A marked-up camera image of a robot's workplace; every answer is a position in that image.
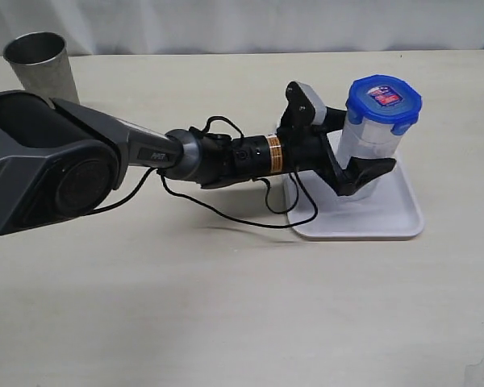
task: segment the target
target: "metal cup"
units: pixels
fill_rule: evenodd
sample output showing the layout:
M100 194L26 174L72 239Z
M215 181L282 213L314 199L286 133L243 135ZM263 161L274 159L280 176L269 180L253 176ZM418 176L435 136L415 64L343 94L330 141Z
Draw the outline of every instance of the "metal cup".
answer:
M22 35L4 48L3 58L29 93L79 103L62 36L53 32Z

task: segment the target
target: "plastic food container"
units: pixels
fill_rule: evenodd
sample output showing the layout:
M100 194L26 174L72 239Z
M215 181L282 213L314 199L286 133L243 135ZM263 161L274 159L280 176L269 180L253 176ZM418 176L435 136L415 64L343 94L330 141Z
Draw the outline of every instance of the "plastic food container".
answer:
M400 140L418 122L421 96L405 81L373 75L354 81L346 107L348 114L336 158L346 168L349 159L392 157ZM380 178L362 187L352 200L367 198Z

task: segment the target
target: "blue lid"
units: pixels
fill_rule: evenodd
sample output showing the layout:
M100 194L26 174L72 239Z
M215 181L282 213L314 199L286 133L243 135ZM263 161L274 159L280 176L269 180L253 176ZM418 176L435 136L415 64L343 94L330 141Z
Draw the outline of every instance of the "blue lid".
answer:
M353 82L346 106L355 119L392 123L397 129L393 133L402 135L418 121L422 103L421 96L405 81L373 75Z

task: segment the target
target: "white wall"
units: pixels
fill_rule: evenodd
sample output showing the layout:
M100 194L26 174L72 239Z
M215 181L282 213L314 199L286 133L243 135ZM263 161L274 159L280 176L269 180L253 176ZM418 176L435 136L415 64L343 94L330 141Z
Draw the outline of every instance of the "white wall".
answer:
M0 53L38 30L72 54L475 49L484 0L0 0Z

